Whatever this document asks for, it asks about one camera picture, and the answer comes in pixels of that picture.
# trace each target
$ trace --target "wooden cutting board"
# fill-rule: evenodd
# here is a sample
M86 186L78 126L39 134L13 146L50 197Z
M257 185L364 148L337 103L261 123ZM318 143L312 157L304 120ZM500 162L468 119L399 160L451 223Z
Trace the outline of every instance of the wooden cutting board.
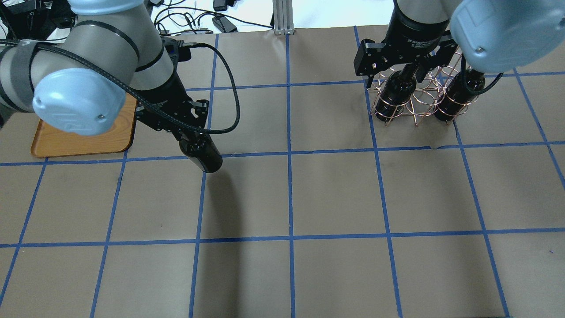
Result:
M126 151L133 142L135 109L135 98L127 94L125 104L112 128L98 136L81 136L64 132L40 120L31 154L34 157L45 158Z

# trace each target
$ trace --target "power adapter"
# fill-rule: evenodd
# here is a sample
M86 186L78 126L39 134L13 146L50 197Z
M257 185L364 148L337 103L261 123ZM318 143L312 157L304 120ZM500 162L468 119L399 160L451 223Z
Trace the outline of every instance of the power adapter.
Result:
M212 23L222 33L237 32L237 27L233 25L233 23L231 23L225 16L214 16L212 18Z

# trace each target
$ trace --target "robotic arm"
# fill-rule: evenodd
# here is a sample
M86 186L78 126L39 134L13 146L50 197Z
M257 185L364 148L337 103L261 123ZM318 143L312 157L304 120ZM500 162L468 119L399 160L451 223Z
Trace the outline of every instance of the robotic arm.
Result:
M486 92L503 72L540 59L564 38L562 0L394 0L384 40L362 40L354 67L369 88L379 72L405 64L389 77L376 105L378 119L390 122L402 112L416 83L434 68L448 65L460 47L461 72L434 113L447 122L461 110L458 105ZM465 70L466 62L472 70ZM488 72L499 73L499 77L484 88Z
M190 48L209 45L162 40L144 0L69 3L78 19L61 46L0 40L0 127L14 112L35 112L60 130L98 135L111 128L125 90L142 103L139 121L173 133L203 171L217 171L222 158L210 134L237 121L224 131L205 130L208 101L193 101L176 72Z

